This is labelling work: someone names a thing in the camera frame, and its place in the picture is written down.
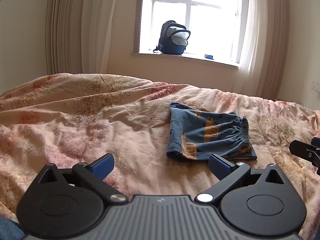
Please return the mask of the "blue sleeved left forearm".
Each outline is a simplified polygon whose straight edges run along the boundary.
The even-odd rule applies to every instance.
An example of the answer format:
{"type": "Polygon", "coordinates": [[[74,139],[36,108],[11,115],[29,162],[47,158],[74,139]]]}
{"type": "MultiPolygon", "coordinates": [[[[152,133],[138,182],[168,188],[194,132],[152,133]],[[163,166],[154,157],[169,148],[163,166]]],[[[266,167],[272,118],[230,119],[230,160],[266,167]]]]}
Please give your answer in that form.
{"type": "Polygon", "coordinates": [[[17,222],[0,217],[0,240],[20,240],[25,234],[17,222]]]}

